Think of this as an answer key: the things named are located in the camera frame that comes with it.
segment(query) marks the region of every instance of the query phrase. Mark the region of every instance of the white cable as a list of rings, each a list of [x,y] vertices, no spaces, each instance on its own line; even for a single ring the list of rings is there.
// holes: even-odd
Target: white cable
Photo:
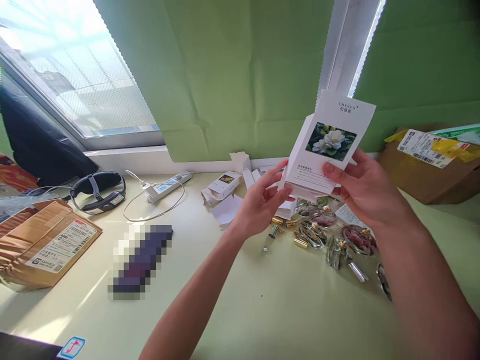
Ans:
[[[65,189],[70,189],[71,186],[41,186],[41,187],[37,187],[36,189],[33,189],[33,190],[30,190],[29,192],[27,192],[27,196],[30,195],[31,193],[33,193],[35,190],[39,190],[39,189],[44,189],[44,188],[50,188],[48,189],[47,191],[45,191],[45,194],[48,194],[49,192],[51,192],[52,190],[54,189],[57,189],[57,188],[65,188]]]
[[[129,170],[125,170],[130,176],[134,177],[135,179],[139,180],[141,183],[144,182],[142,179],[140,179],[137,175],[135,175],[133,172],[129,171]],[[153,183],[153,182],[149,182],[149,184],[152,184],[152,185],[172,185],[171,182],[162,182],[162,183]],[[158,217],[161,217],[162,215],[168,213],[170,210],[172,210],[174,207],[177,206],[177,204],[180,202],[180,200],[182,200],[182,198],[184,197],[185,195],[185,187],[184,185],[179,182],[181,188],[183,189],[183,192],[181,193],[181,196],[180,198],[176,201],[176,203],[174,203],[168,210],[165,210],[164,212],[162,213],[159,213],[155,216],[151,216],[151,217],[147,217],[147,218],[144,218],[144,219],[130,219],[127,217],[127,215],[125,215],[125,211],[127,210],[127,208],[129,207],[129,205],[136,199],[138,198],[140,195],[142,195],[145,191],[142,191],[141,193],[139,193],[137,196],[135,196],[132,200],[130,200],[128,202],[128,204],[125,206],[125,208],[123,208],[123,217],[125,219],[127,219],[128,221],[132,222],[132,223],[139,223],[139,222],[144,222],[144,221],[149,221],[149,220],[152,220],[152,219],[155,219],[155,218],[158,218]]]

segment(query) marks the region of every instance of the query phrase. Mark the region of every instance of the shipping label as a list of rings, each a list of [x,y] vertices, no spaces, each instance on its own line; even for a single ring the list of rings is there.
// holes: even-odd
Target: shipping label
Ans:
[[[398,144],[397,150],[422,160],[427,164],[443,169],[450,164],[454,158],[444,156],[432,150],[434,141],[440,139],[444,139],[444,137],[410,129],[406,132],[400,144]],[[468,146],[469,144],[466,142],[459,142],[454,148],[465,149]]]
[[[76,219],[32,256],[25,265],[58,274],[97,231],[94,227]]]

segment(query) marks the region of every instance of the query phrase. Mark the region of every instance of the hand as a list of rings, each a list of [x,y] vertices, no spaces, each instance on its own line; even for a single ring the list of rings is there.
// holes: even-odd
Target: hand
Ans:
[[[333,195],[340,196],[355,215],[372,229],[379,225],[401,224],[402,220],[418,221],[407,200],[377,161],[360,149],[355,151],[352,159],[357,165],[349,163],[345,170],[340,170],[330,162],[323,164],[325,176],[341,185],[333,190]]]
[[[282,173],[279,171],[287,163],[288,159],[280,161],[248,189],[238,213],[228,228],[229,232],[232,231],[236,237],[245,241],[269,226],[280,205],[285,201],[295,200],[289,197],[292,193],[291,187],[284,187],[280,191],[277,186],[269,187],[280,181]]]

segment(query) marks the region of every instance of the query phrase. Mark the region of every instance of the power strip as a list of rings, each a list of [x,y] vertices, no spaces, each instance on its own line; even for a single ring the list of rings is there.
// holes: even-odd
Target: power strip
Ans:
[[[170,194],[173,190],[178,188],[180,184],[185,184],[192,178],[192,174],[188,171],[180,172],[177,175],[169,178],[165,183],[160,185],[151,186],[149,183],[142,186],[145,190],[145,197],[149,203],[156,203],[161,198]]]

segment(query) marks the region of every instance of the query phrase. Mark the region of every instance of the gardenia picture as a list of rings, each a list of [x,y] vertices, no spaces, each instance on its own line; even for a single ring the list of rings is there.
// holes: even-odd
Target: gardenia picture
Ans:
[[[317,122],[305,150],[343,161],[356,137],[353,132]]]

